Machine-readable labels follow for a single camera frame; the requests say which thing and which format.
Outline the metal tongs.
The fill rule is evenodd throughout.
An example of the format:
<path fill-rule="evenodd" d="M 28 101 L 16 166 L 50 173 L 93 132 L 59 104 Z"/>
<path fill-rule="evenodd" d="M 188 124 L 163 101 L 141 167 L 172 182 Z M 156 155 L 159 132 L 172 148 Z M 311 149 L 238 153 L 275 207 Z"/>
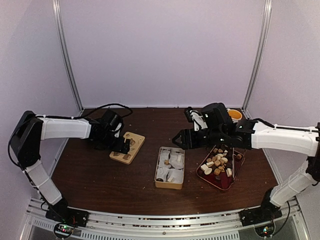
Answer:
<path fill-rule="evenodd" d="M 232 148 L 232 155 L 231 155 L 231 170 L 232 170 L 232 180 L 235 181 L 235 149 Z"/>

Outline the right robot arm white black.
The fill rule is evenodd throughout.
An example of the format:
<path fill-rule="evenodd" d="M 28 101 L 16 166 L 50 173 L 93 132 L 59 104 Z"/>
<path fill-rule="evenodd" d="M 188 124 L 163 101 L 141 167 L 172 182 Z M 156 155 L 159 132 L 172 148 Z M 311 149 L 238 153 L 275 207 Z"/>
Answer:
<path fill-rule="evenodd" d="M 292 127 L 271 124 L 261 118 L 233 122 L 226 106 L 211 103 L 200 111 L 184 109 L 193 128 L 182 129 L 172 142 L 183 150 L 223 144 L 228 147 L 276 149 L 304 154 L 302 166 L 283 183 L 268 190 L 256 210 L 259 220 L 268 220 L 289 199 L 320 181 L 320 127 Z"/>

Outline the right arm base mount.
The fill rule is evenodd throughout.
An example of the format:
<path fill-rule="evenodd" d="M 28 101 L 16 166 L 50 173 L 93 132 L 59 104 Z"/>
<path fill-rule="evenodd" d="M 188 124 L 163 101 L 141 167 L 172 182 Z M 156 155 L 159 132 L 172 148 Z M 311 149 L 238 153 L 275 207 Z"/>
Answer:
<path fill-rule="evenodd" d="M 282 216 L 283 214 L 280 209 L 271 210 L 262 208 L 261 206 L 244 209 L 239 212 L 240 221 L 243 227 L 271 222 Z"/>

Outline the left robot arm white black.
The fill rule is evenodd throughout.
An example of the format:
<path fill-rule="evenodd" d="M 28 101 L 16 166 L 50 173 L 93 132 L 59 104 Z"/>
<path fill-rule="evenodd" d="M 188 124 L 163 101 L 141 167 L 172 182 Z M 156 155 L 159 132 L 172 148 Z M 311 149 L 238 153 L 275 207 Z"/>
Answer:
<path fill-rule="evenodd" d="M 98 150 L 127 154 L 130 140 L 120 135 L 123 127 L 123 118 L 109 109 L 96 119 L 36 115 L 28 110 L 21 116 L 8 141 L 8 153 L 14 154 L 17 166 L 44 198 L 53 215 L 61 222 L 67 222 L 72 218 L 72 211 L 41 161 L 41 143 L 55 139 L 89 140 Z"/>

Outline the tan bear tin lid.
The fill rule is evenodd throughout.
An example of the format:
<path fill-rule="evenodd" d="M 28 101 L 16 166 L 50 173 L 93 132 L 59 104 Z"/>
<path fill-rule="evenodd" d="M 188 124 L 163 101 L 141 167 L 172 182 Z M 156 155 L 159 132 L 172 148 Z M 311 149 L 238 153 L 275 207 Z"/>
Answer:
<path fill-rule="evenodd" d="M 112 151 L 109 154 L 109 158 L 114 161 L 118 161 L 123 164 L 130 165 L 132 163 L 132 161 L 134 160 L 134 158 L 136 157 L 136 155 L 138 154 L 142 145 L 144 144 L 146 137 L 143 135 L 140 135 L 140 134 L 136 134 L 136 133 L 127 131 L 124 134 L 124 138 L 126 140 L 127 139 L 130 140 L 128 153 L 124 154 L 124 153 Z"/>

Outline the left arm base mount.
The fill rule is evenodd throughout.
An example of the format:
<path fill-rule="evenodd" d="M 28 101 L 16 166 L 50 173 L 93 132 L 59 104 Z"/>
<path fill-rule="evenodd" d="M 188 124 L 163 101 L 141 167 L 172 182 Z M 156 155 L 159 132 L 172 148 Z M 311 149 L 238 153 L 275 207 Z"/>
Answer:
<path fill-rule="evenodd" d="M 65 223 L 74 227 L 86 227 L 89 212 L 85 210 L 69 208 L 65 205 L 50 205 L 45 217 L 47 219 Z"/>

